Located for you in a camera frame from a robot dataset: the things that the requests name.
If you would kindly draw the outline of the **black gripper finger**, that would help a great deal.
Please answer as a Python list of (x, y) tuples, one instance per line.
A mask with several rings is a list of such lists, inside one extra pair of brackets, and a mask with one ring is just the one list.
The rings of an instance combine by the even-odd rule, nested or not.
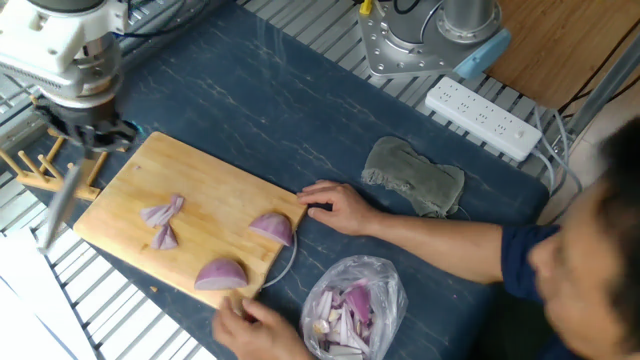
[(138, 135), (138, 127), (126, 120), (118, 120), (115, 125), (105, 132), (97, 133), (98, 150), (118, 150), (128, 148), (133, 144)]
[(69, 135), (83, 149), (84, 153), (96, 151), (96, 132), (93, 127), (72, 127), (69, 130)]

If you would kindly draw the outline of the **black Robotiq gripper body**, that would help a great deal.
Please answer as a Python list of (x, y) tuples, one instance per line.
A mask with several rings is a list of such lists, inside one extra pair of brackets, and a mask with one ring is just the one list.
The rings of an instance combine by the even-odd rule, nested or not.
[(93, 127), (96, 134), (123, 120), (114, 98), (97, 106), (76, 108), (60, 105), (46, 97), (34, 104), (36, 112), (60, 135), (69, 135), (72, 127)]

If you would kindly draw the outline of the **person right hand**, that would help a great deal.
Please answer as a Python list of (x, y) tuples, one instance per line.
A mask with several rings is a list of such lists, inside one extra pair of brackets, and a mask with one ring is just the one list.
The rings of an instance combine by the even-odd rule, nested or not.
[(369, 235), (371, 224), (381, 215), (346, 183), (319, 180), (303, 188), (297, 199), (309, 207), (312, 219), (346, 235)]

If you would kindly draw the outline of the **person left hand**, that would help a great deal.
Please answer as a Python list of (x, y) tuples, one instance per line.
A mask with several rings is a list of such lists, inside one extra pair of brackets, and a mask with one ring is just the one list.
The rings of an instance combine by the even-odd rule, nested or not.
[(252, 299), (243, 299), (245, 316), (229, 298), (212, 318), (214, 339), (239, 360), (313, 360), (294, 327), (279, 313)]

